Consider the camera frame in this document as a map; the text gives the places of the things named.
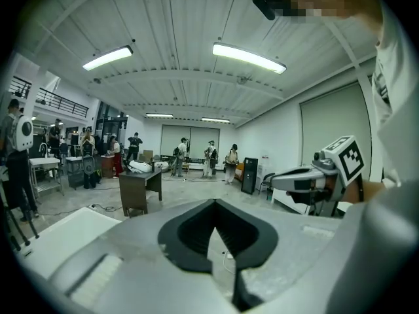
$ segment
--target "faucet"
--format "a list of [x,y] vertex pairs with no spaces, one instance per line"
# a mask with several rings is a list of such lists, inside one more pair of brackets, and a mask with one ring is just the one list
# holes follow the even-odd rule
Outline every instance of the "faucet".
[[41,152],[42,146],[45,145],[45,158],[48,158],[48,145],[44,142],[41,143],[41,145],[39,145],[39,152]]

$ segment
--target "red pants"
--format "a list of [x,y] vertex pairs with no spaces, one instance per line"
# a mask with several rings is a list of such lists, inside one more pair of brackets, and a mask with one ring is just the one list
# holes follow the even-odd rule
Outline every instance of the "red pants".
[[115,166],[115,176],[119,177],[119,173],[124,172],[124,170],[122,170],[120,153],[115,154],[115,157],[113,158],[113,166]]

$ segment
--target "fluorescent light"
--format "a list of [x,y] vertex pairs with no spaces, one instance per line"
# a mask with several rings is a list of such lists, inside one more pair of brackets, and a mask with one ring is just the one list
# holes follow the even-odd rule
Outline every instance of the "fluorescent light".
[[172,118],[172,114],[146,114],[149,118]]
[[94,68],[101,66],[106,63],[110,63],[114,60],[120,60],[121,58],[130,57],[132,56],[131,48],[127,46],[123,46],[122,48],[116,49],[114,51],[110,51],[95,60],[88,62],[87,64],[83,65],[83,69],[90,71]]
[[202,121],[230,123],[230,120],[224,120],[222,118],[202,118]]
[[246,61],[250,64],[264,67],[265,69],[271,70],[279,75],[287,69],[284,64],[277,63],[276,61],[270,60],[268,58],[221,43],[214,43],[212,53],[216,56],[223,56],[234,58],[235,60]]

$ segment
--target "floor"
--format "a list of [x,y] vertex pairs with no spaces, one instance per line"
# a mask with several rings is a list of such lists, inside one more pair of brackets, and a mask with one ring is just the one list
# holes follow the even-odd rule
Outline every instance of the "floor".
[[[184,178],[170,177],[169,173],[163,174],[162,178],[162,201],[158,200],[158,194],[154,192],[147,193],[149,213],[155,213],[162,209],[171,208],[183,203],[192,201],[221,198],[227,202],[248,203],[268,209],[285,211],[285,209],[276,203],[266,200],[266,192],[258,195],[256,191],[252,196],[240,191],[241,183],[236,179],[231,185],[226,185],[222,180],[224,173],[218,172],[216,178],[201,179],[201,171],[191,171]],[[101,184],[94,190],[85,190],[79,187],[74,190],[68,187],[66,176],[63,176],[64,196],[61,192],[50,192],[39,198],[40,217],[34,219],[34,226],[38,232],[48,228],[55,222],[68,216],[81,207],[87,207],[92,204],[100,205],[97,212],[118,220],[126,220],[121,206],[119,182],[118,179],[103,179]],[[114,207],[116,211],[107,212],[106,207]],[[14,210],[16,218],[22,216],[17,209]],[[24,234],[31,238],[33,233],[29,224],[21,224]],[[213,262],[213,277],[219,286],[221,292],[226,298],[232,296],[234,283],[234,259],[227,256],[221,237],[214,230],[210,239],[208,259]]]

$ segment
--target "black computer tower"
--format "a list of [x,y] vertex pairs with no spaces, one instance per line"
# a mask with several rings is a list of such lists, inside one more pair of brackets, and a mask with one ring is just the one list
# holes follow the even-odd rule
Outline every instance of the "black computer tower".
[[257,158],[244,158],[242,192],[253,194],[257,176]]

